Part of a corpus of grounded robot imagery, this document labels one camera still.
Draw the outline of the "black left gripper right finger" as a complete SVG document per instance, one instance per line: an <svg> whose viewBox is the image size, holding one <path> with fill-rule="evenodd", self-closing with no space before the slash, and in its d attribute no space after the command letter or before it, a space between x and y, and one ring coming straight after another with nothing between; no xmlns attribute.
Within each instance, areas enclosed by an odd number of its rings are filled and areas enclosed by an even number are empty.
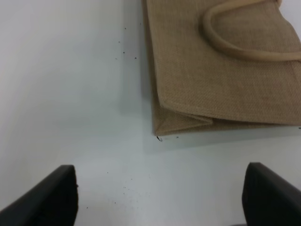
<svg viewBox="0 0 301 226"><path fill-rule="evenodd" d="M301 224L301 191L259 162L247 166L242 206L248 226Z"/></svg>

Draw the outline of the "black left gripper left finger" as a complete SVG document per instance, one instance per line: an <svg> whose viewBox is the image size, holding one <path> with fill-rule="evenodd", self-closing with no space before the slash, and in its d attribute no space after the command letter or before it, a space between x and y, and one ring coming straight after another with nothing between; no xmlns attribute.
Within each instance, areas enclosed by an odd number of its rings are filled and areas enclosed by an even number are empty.
<svg viewBox="0 0 301 226"><path fill-rule="evenodd" d="M2 226L73 226L79 209L73 165L61 165L0 211Z"/></svg>

